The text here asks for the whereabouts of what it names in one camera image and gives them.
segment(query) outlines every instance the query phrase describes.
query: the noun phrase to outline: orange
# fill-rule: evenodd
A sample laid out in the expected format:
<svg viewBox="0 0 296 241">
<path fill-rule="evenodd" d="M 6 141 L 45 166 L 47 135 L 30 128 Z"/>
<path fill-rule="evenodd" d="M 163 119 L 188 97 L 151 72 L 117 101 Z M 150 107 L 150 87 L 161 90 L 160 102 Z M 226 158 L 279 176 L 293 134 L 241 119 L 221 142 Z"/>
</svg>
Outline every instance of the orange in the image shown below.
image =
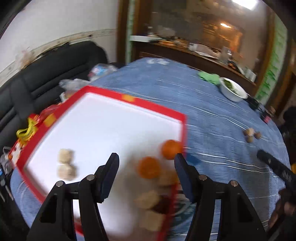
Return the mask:
<svg viewBox="0 0 296 241">
<path fill-rule="evenodd" d="M 138 174 L 142 178 L 153 179 L 159 177 L 161 171 L 159 161 L 151 156 L 144 157 L 138 165 Z"/>
<path fill-rule="evenodd" d="M 294 174 L 296 174 L 296 163 L 291 165 L 291 170 Z"/>
<path fill-rule="evenodd" d="M 175 140 L 167 140 L 162 144 L 161 154 L 167 160 L 173 160 L 175 155 L 182 153 L 181 143 Z"/>
</svg>

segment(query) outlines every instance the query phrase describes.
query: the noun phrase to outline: black device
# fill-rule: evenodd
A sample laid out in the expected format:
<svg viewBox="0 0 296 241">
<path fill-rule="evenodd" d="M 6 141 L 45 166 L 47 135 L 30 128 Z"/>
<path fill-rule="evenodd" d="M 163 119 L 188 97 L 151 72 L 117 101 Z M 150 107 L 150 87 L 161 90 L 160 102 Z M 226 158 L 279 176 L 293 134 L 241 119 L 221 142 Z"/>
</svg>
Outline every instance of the black device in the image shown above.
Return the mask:
<svg viewBox="0 0 296 241">
<path fill-rule="evenodd" d="M 58 181 L 41 206 L 27 241 L 75 241 L 73 199 L 79 199 L 85 241 L 107 241 L 97 203 L 108 197 L 118 167 L 119 157 L 112 153 L 94 175 L 88 175 L 78 183 Z M 185 196 L 196 203 L 186 240 L 209 241 L 216 199 L 221 199 L 217 240 L 267 240 L 255 209 L 237 181 L 214 182 L 188 165 L 182 154 L 176 155 L 175 168 Z"/>
<path fill-rule="evenodd" d="M 249 103 L 249 106 L 252 110 L 257 110 L 260 105 L 260 102 L 250 95 L 248 95 L 248 98 L 245 99 L 245 101 Z"/>
<path fill-rule="evenodd" d="M 107 163 L 99 166 L 80 182 L 58 181 L 42 204 L 27 236 L 27 241 L 76 240 L 73 199 L 79 199 L 81 224 L 85 241 L 108 241 L 97 203 L 108 197 L 119 167 L 119 156 L 112 153 Z"/>
<path fill-rule="evenodd" d="M 257 158 L 267 164 L 285 182 L 287 189 L 296 196 L 296 175 L 289 168 L 263 150 L 257 152 Z"/>
</svg>

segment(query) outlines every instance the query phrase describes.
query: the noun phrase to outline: white tray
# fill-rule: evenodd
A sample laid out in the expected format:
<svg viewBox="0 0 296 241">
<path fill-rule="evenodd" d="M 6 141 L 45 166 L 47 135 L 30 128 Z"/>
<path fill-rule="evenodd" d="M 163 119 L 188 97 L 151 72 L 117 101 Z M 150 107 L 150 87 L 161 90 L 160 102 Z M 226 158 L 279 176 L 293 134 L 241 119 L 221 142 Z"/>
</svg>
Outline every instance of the white tray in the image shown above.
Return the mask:
<svg viewBox="0 0 296 241">
<path fill-rule="evenodd" d="M 77 168 L 76 178 L 65 183 L 93 174 L 112 152 L 117 153 L 118 173 L 109 197 L 98 207 L 108 236 L 130 240 L 140 216 L 133 200 L 155 188 L 154 181 L 138 177 L 135 162 L 155 156 L 173 168 L 173 161 L 161 157 L 160 146 L 168 139 L 183 142 L 185 116 L 142 99 L 87 86 L 62 104 L 51 119 L 54 123 L 45 121 L 17 162 L 30 188 L 43 201 L 60 180 L 57 157 L 61 148 L 74 151 Z M 73 211 L 74 217 L 80 216 L 78 200 L 73 201 Z"/>
</svg>

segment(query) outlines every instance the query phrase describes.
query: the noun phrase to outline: yellow ribbon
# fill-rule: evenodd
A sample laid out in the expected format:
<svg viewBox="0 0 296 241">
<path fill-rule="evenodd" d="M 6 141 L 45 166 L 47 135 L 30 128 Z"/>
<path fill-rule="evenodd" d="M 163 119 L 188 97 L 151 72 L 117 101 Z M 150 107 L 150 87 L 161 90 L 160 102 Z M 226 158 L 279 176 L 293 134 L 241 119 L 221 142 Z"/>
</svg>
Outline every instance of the yellow ribbon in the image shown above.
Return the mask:
<svg viewBox="0 0 296 241">
<path fill-rule="evenodd" d="M 36 133 L 37 127 L 35 126 L 37 121 L 32 118 L 28 118 L 28 128 L 20 129 L 17 131 L 17 137 L 21 141 L 22 144 L 26 144 L 28 140 Z"/>
</svg>

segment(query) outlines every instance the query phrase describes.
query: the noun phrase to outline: blue tablecloth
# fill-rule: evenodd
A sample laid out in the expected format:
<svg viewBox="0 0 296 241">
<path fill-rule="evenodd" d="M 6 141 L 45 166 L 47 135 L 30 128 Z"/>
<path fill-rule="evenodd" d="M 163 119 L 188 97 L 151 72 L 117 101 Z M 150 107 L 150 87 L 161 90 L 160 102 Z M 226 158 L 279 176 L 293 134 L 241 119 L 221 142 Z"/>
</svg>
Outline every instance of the blue tablecloth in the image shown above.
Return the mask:
<svg viewBox="0 0 296 241">
<path fill-rule="evenodd" d="M 186 114 L 186 151 L 190 154 L 187 161 L 214 181 L 237 180 L 266 226 L 279 198 L 278 190 L 284 183 L 257 160 L 256 153 L 264 149 L 289 167 L 287 150 L 276 125 L 272 121 L 265 124 L 259 113 L 251 110 L 245 101 L 234 103 L 225 98 L 217 86 L 201 80 L 198 71 L 170 60 L 167 62 L 164 65 L 155 59 L 144 58 L 98 79 L 93 85 Z M 262 138 L 246 143 L 242 131 L 249 127 L 260 131 Z M 12 175 L 11 189 L 24 219 L 31 226 L 40 203 L 17 170 Z M 194 205 L 180 191 L 170 240 L 185 239 L 193 212 Z M 220 203 L 217 201 L 210 240 L 216 240 L 219 215 Z"/>
</svg>

